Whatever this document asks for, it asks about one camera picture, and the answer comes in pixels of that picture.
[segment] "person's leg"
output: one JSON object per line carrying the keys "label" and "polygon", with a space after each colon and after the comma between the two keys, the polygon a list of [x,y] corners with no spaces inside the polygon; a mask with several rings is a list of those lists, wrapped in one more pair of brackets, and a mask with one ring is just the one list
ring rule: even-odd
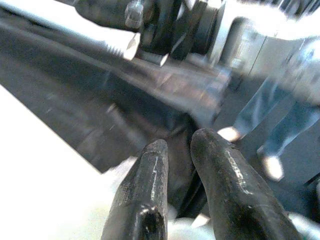
{"label": "person's leg", "polygon": [[234,142],[255,129],[274,106],[288,95],[278,85],[277,80],[267,77],[255,95],[237,115],[233,126],[222,128],[217,133],[224,139]]}
{"label": "person's leg", "polygon": [[320,108],[308,103],[296,103],[291,111],[277,124],[266,142],[257,151],[265,175],[280,181],[285,173],[280,155],[285,147],[300,133],[304,132],[320,119]]}
{"label": "person's leg", "polygon": [[289,143],[319,119],[320,107],[297,102],[272,130],[263,144],[264,154],[267,156],[280,156]]}

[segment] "shoe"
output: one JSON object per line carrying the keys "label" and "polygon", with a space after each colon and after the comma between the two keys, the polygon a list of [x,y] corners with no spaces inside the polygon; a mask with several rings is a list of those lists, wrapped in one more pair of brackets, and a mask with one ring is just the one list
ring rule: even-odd
{"label": "shoe", "polygon": [[220,129],[217,132],[221,137],[229,142],[236,142],[240,139],[243,139],[245,135],[241,135],[241,133],[235,129],[233,126],[228,126]]}
{"label": "shoe", "polygon": [[263,152],[263,147],[257,151],[257,155],[261,159],[264,174],[272,181],[279,182],[284,178],[285,172],[282,162],[278,156],[267,156]]}

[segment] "metal bolt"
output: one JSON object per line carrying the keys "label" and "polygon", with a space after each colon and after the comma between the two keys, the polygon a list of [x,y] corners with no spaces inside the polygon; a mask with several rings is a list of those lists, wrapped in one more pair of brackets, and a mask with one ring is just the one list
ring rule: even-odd
{"label": "metal bolt", "polygon": [[128,28],[140,28],[144,17],[144,6],[140,1],[133,0],[128,3],[125,9],[125,25]]}

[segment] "black cloth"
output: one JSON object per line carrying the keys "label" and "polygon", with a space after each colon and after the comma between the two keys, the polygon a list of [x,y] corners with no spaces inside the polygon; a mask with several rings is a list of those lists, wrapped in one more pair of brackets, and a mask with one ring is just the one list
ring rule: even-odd
{"label": "black cloth", "polygon": [[227,74],[125,61],[6,11],[0,45],[0,84],[99,171],[166,140],[168,203],[185,205],[195,175],[191,136],[219,112]]}

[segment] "metal bar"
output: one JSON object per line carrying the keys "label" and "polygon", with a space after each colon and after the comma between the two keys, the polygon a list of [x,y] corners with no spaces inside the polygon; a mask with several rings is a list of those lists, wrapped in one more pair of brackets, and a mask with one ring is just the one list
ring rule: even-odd
{"label": "metal bar", "polygon": [[0,7],[38,24],[74,35],[106,52],[132,60],[140,34],[99,26],[80,16],[73,6],[54,0],[0,0]]}

